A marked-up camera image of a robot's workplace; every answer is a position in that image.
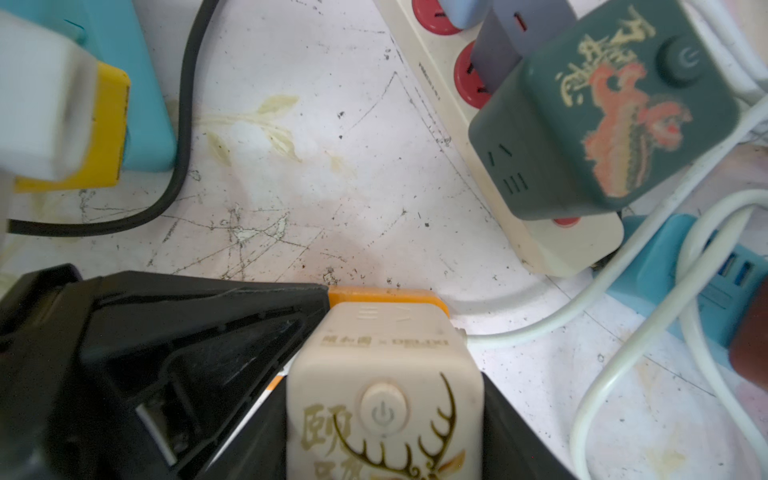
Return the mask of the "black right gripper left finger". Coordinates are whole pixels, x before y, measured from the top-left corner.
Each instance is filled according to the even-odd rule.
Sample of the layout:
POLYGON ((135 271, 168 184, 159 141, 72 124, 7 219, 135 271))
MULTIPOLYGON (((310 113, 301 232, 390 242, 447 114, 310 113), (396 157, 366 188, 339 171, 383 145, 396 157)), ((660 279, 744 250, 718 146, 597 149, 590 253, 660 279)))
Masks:
POLYGON ((329 309, 312 283, 22 276, 1 299, 2 477, 284 478, 268 386, 329 309))

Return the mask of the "dark green cube adapter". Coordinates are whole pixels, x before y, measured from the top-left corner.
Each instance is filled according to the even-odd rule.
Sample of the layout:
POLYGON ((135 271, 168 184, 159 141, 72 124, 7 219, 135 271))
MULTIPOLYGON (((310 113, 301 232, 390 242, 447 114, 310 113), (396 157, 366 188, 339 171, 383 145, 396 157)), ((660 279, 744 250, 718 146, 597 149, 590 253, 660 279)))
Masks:
POLYGON ((468 133, 522 220, 623 209, 730 135, 740 110, 678 1, 609 1, 523 59, 468 133))

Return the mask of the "orange power strip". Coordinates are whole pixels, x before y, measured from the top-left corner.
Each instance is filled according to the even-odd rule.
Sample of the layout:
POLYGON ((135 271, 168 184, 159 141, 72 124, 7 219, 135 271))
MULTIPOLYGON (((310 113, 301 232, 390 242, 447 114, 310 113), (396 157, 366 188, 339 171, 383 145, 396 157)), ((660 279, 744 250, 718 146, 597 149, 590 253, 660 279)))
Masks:
POLYGON ((281 373, 290 395, 355 402, 383 384, 408 399, 442 382, 458 334, 437 295, 333 287, 329 300, 330 310, 281 373))

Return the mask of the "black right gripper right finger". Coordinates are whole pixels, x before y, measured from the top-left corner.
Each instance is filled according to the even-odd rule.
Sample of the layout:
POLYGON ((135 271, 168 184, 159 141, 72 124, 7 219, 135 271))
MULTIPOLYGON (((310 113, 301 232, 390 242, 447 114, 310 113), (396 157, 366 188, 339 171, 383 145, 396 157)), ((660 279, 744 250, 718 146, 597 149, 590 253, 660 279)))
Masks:
POLYGON ((483 373, 483 480, 575 480, 483 373))

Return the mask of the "cream deer cube adapter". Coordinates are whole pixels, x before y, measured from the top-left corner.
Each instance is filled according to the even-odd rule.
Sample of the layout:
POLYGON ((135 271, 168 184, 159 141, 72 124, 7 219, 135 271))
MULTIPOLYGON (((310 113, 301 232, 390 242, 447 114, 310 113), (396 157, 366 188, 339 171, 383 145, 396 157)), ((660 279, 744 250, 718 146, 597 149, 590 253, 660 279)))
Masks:
POLYGON ((429 303, 330 309, 286 379, 290 479, 478 479, 484 381, 429 303))

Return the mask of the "yellow cube adapter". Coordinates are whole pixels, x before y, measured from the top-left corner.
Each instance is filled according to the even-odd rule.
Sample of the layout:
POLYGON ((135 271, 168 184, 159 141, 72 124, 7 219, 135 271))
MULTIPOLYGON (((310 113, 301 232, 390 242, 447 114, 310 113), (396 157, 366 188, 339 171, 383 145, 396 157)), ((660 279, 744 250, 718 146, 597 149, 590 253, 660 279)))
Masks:
POLYGON ((82 167, 62 181, 17 177, 16 193, 112 187, 120 177, 127 138, 131 81, 127 73, 98 62, 98 88, 88 154, 82 167))

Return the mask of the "brown usb charger plug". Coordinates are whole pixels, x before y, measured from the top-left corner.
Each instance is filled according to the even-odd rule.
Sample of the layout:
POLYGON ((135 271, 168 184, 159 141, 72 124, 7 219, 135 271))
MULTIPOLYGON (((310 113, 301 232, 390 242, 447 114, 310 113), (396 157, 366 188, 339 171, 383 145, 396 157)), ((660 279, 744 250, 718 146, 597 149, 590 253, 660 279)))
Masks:
POLYGON ((760 291, 746 310, 729 346, 733 370, 767 391, 767 291, 760 291))

